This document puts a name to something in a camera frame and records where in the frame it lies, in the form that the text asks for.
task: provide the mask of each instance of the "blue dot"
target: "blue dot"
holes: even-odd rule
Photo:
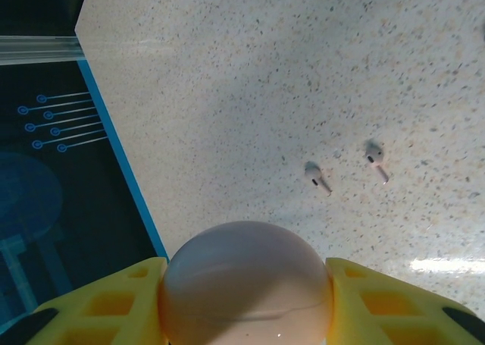
[[[44,96],[44,95],[37,95],[37,102],[40,102],[41,104],[43,104],[44,102],[47,101],[47,98]]]
[[[58,145],[58,152],[65,153],[67,151],[67,146],[65,144]]]
[[[40,140],[34,140],[32,142],[32,147],[34,149],[41,149],[44,144]]]
[[[51,135],[53,135],[53,136],[57,136],[57,135],[59,135],[60,133],[61,133],[61,130],[60,130],[58,127],[53,127],[53,128],[51,129]]]
[[[24,128],[29,133],[32,133],[36,129],[36,126],[34,124],[32,124],[32,123],[27,123],[27,124],[25,124],[25,127]]]
[[[26,106],[19,106],[17,108],[17,112],[20,114],[20,115],[27,115],[29,113],[29,109],[28,107]]]
[[[54,114],[52,114],[52,111],[46,111],[46,112],[44,112],[44,118],[46,120],[52,120],[53,117],[54,117]]]

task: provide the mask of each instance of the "blue tile stripe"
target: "blue tile stripe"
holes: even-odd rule
[[[98,85],[96,84],[94,76],[92,75],[91,68],[89,68],[88,61],[78,61],[77,64],[79,65],[81,74],[83,74],[84,81],[86,82],[89,93],[91,94],[92,100],[94,101],[94,105],[98,110],[99,117],[101,118],[101,121],[105,127],[106,133],[111,143],[111,147],[113,148],[114,154],[116,155],[118,164],[121,167],[123,175],[127,180],[131,195],[133,196],[136,207],[138,208],[143,223],[145,224],[145,228],[150,236],[153,247],[155,248],[158,256],[165,257],[168,260],[167,252],[164,248],[163,243],[161,242],[160,236],[158,235],[155,223],[153,222],[149,209],[146,206],[142,193],[139,190],[138,183],[136,182],[130,164],[128,163],[128,159],[123,150],[123,146],[118,139],[116,130],[114,129],[114,125],[111,122],[108,110],[105,106],[105,103],[103,102],[101,93],[99,92]]]

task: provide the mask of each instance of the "wireless earbud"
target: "wireless earbud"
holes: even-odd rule
[[[384,153],[381,148],[375,146],[374,144],[369,144],[367,151],[365,152],[365,159],[368,164],[377,172],[377,174],[382,178],[383,184],[389,182],[389,176],[382,169],[381,165],[383,162]]]
[[[305,177],[307,177],[311,183],[316,186],[320,187],[322,190],[324,190],[328,196],[332,193],[332,190],[328,187],[328,185],[325,183],[321,176],[321,170],[319,167],[313,166],[313,167],[307,167],[305,169]]]

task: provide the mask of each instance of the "blue line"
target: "blue line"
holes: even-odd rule
[[[102,138],[87,140],[86,142],[81,142],[81,143],[76,143],[76,144],[70,144],[69,146],[66,146],[66,148],[70,148],[72,146],[81,146],[83,144],[88,144],[88,143],[94,143],[94,142],[97,142],[98,140],[103,140],[103,139],[107,139],[107,138],[108,138],[107,136],[104,136]]]
[[[97,121],[97,122],[91,123],[91,124],[78,125],[76,127],[66,127],[65,129],[59,129],[59,131],[68,131],[68,130],[80,129],[81,127],[90,127],[92,125],[97,125],[97,124],[101,124],[101,121]]]
[[[89,93],[89,91],[87,91],[85,93],[68,93],[67,95],[49,96],[49,97],[47,97],[47,100],[50,100],[50,99],[60,99],[61,97],[71,97],[71,96],[86,95],[88,93]]]
[[[67,119],[67,120],[61,120],[61,121],[54,121],[53,123],[39,124],[39,125],[36,125],[36,127],[47,127],[49,125],[62,124],[62,123],[67,123],[69,121],[75,121],[75,120],[81,120],[81,119],[87,119],[87,118],[94,118],[95,116],[98,116],[98,114],[93,114],[93,115],[88,115],[88,116],[82,116],[81,118]]]
[[[52,114],[52,116],[55,115],[63,115],[63,114],[72,114],[73,112],[79,112],[79,111],[86,111],[86,110],[93,110],[95,107],[93,106],[92,108],[78,108],[77,110],[70,110],[70,111],[63,111],[63,112],[56,112]]]
[[[46,105],[46,106],[38,106],[36,108],[29,108],[29,111],[32,111],[32,110],[40,110],[41,108],[56,108],[58,106],[65,106],[65,105],[74,105],[74,104],[80,104],[80,103],[83,103],[83,102],[90,102],[92,101],[91,99],[89,100],[80,100],[80,101],[73,101],[73,102],[65,102],[64,104],[54,104],[54,105]]]
[[[59,138],[59,139],[54,139],[54,140],[48,140],[46,142],[42,142],[42,144],[49,144],[49,143],[55,143],[55,142],[60,142],[62,140],[68,140],[68,139],[73,139],[73,138],[77,138],[79,136],[85,136],[85,135],[90,135],[90,134],[94,134],[94,133],[99,133],[99,132],[102,132],[102,131],[105,131],[104,129],[99,129],[99,130],[94,130],[94,131],[89,131],[87,133],[82,133],[82,134],[77,134],[77,135],[71,135],[71,136],[66,136],[65,138]]]
[[[113,148],[114,154],[116,155],[124,177],[127,180],[128,187],[130,188],[130,192],[136,203],[136,207],[138,208],[139,214],[143,220],[143,223],[145,224],[146,231],[148,232],[150,239],[152,240],[153,247],[155,248],[158,256],[165,257],[167,258],[167,260],[169,260],[167,252],[164,248],[164,244],[161,242],[160,235],[158,234],[155,223],[153,222],[152,216],[150,215],[150,211],[146,206],[141,191],[139,190],[138,183],[136,182],[136,178],[133,174],[133,171],[131,170],[130,163],[128,163],[128,159],[124,153],[123,146],[121,145],[121,142],[117,137],[116,130],[114,129],[114,125],[111,122],[108,110],[106,109],[105,103],[103,102],[103,98],[101,96],[101,93],[99,92],[98,85],[96,85],[94,76],[91,73],[89,64],[87,61],[78,61],[77,65],[81,70],[81,74],[83,74],[84,81],[86,82],[88,90],[91,93],[94,105],[98,109],[99,117],[101,118],[101,121],[105,126],[105,130],[111,143],[111,147]]]

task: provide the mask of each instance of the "earbud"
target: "earbud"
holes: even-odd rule
[[[380,178],[382,178],[383,184],[386,184],[389,182],[389,176],[381,167],[383,156],[384,153],[382,152],[382,149],[373,144],[370,144],[365,152],[365,159],[367,160],[368,164],[377,172]]]
[[[314,186],[320,187],[322,190],[324,190],[328,196],[332,194],[332,190],[321,177],[321,170],[319,167],[307,167],[305,169],[305,177],[307,177]]]

